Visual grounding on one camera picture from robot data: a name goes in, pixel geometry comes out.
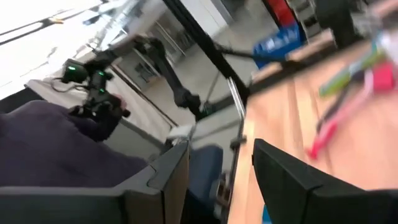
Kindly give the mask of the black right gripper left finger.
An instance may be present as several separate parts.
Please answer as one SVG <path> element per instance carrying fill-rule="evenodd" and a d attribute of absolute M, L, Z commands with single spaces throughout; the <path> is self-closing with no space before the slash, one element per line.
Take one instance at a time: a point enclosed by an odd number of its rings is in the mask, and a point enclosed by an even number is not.
<path fill-rule="evenodd" d="M 179 223 L 189 175 L 188 142 L 113 188 L 1 188 L 1 223 Z"/>

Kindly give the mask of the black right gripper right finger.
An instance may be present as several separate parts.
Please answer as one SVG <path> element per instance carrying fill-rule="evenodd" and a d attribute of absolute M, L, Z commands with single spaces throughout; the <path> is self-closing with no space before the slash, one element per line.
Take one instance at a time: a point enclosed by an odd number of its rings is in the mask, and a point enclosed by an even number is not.
<path fill-rule="evenodd" d="M 272 223 L 397 224 L 397 190 L 363 190 L 263 139 L 252 164 Z"/>

